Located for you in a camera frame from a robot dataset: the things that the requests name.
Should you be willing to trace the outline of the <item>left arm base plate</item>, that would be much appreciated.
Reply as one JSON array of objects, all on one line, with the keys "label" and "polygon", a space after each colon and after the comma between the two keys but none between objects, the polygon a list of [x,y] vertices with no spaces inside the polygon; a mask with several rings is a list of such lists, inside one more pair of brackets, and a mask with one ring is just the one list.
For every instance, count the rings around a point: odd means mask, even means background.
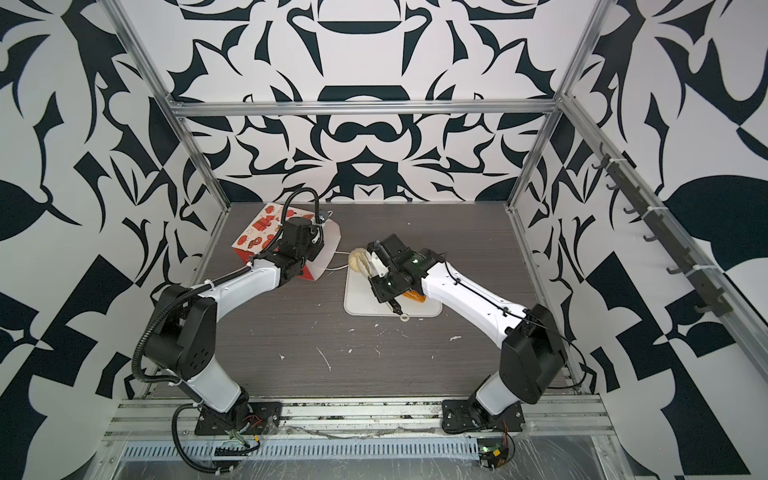
[{"label": "left arm base plate", "polygon": [[277,401],[249,401],[236,404],[228,413],[219,413],[203,406],[194,433],[215,436],[237,430],[246,436],[268,434],[280,426],[282,407]]}]

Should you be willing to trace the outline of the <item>white steamed bun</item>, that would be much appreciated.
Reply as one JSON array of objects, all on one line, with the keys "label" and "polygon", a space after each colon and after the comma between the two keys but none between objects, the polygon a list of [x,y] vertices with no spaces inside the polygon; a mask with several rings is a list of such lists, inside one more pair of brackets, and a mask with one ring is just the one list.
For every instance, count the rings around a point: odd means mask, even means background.
[{"label": "white steamed bun", "polygon": [[348,268],[371,278],[376,270],[371,262],[371,255],[365,248],[356,248],[348,255]]}]

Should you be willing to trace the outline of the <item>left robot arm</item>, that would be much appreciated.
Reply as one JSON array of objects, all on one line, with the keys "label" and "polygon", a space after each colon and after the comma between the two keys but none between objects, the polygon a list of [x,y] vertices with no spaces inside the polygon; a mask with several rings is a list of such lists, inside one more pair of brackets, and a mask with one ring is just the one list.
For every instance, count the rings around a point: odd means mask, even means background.
[{"label": "left robot arm", "polygon": [[131,359],[134,377],[146,384],[179,385],[206,419],[240,430],[249,395],[215,356],[217,326],[227,314],[302,273],[324,247],[322,226],[293,217],[272,242],[243,267],[187,288],[166,288]]}]

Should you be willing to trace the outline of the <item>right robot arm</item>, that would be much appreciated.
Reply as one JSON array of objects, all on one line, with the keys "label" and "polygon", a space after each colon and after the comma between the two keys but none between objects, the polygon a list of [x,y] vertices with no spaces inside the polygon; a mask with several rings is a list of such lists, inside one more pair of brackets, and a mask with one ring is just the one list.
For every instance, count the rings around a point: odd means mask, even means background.
[{"label": "right robot arm", "polygon": [[567,363],[565,339],[546,307],[504,299],[460,273],[444,254],[415,251],[392,234],[352,253],[349,264],[394,313],[404,313],[397,298],[415,292],[449,307],[499,348],[497,371],[469,399],[482,414],[496,417],[516,403],[537,403]]}]

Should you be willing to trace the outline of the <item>orange croissant fake bread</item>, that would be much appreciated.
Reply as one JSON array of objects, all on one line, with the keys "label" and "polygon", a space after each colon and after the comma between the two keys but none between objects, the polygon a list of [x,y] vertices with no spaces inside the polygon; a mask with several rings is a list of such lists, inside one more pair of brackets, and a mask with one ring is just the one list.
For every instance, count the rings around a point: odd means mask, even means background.
[{"label": "orange croissant fake bread", "polygon": [[403,296],[405,298],[408,298],[410,300],[413,300],[413,301],[416,301],[416,302],[419,302],[419,303],[423,303],[423,302],[426,301],[426,297],[424,295],[422,295],[422,294],[420,294],[420,293],[418,293],[417,291],[414,291],[414,290],[409,290],[409,291],[405,292],[403,294]]}]

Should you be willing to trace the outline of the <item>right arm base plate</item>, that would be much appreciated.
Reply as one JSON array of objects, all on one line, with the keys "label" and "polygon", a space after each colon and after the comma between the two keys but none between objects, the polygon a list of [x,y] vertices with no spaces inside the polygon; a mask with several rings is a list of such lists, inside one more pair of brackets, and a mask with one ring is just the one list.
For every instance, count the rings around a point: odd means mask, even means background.
[{"label": "right arm base plate", "polygon": [[474,399],[443,400],[441,408],[441,429],[451,435],[481,431],[517,433],[523,431],[525,423],[520,403],[512,404],[498,415],[488,413]]}]

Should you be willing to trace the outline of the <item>red white paper bag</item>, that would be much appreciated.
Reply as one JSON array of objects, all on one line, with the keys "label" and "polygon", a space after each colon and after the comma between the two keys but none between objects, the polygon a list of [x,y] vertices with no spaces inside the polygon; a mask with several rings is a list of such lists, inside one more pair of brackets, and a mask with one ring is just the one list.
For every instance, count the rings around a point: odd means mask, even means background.
[{"label": "red white paper bag", "polygon": [[237,236],[232,249],[243,262],[263,254],[266,259],[295,259],[298,276],[318,280],[335,256],[341,240],[333,220],[318,224],[315,213],[281,204],[267,203]]}]

